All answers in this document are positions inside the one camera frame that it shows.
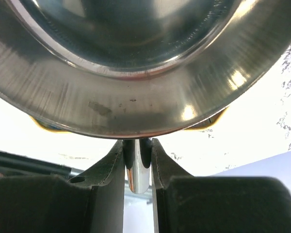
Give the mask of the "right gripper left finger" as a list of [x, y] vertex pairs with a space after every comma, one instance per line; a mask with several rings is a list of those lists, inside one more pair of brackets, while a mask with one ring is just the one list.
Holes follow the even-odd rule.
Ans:
[[123, 143], [80, 175], [0, 178], [0, 233], [120, 233]]

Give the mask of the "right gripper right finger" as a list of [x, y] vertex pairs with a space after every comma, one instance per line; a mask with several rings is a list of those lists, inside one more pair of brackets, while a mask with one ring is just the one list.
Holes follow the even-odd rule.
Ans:
[[152, 140], [157, 233], [291, 233], [291, 194], [271, 177], [195, 177]]

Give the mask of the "gold tin of pastel candies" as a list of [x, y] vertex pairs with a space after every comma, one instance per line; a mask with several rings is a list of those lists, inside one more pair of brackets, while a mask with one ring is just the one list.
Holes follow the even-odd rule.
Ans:
[[[227, 110], [228, 108], [216, 113], [215, 115], [211, 116], [210, 118], [198, 123], [198, 124], [195, 124], [185, 130], [204, 130], [206, 128], [209, 128], [213, 125], [216, 124], [216, 122], [222, 117], [222, 115], [225, 113], [225, 111]], [[60, 128], [57, 128], [55, 126], [52, 126], [50, 124], [46, 124], [42, 121], [39, 121], [33, 117], [30, 117], [31, 120], [41, 129], [43, 130], [46, 130], [48, 132], [51, 132], [51, 133], [68, 133], [68, 131], [66, 130], [63, 130], [63, 129], [60, 129]]]

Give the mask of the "steel scoop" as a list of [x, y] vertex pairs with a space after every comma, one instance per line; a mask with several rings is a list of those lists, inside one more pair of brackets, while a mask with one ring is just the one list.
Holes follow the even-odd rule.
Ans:
[[0, 98], [112, 139], [193, 126], [291, 43], [291, 0], [0, 0]]

